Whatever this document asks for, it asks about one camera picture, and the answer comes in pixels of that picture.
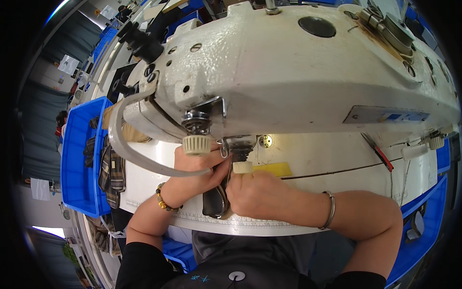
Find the forearm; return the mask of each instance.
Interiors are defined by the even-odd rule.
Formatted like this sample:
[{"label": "forearm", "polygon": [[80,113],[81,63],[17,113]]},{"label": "forearm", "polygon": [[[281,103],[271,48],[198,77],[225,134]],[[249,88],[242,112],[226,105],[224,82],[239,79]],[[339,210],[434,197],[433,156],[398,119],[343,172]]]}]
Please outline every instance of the forearm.
[{"label": "forearm", "polygon": [[[161,196],[164,202],[172,208],[178,208],[187,201],[181,194],[177,193],[171,182],[166,182],[163,185]],[[158,240],[155,241],[152,237],[161,238],[169,227],[171,215],[172,211],[160,208],[157,201],[157,194],[154,194],[138,207],[128,223],[127,244],[134,241],[142,241],[158,247]]]},{"label": "forearm", "polygon": [[[295,225],[322,227],[329,218],[331,203],[327,194],[293,190],[290,213],[284,221]],[[368,191],[335,194],[335,213],[330,229],[353,240],[366,240],[399,226],[401,211],[396,202]]]}]

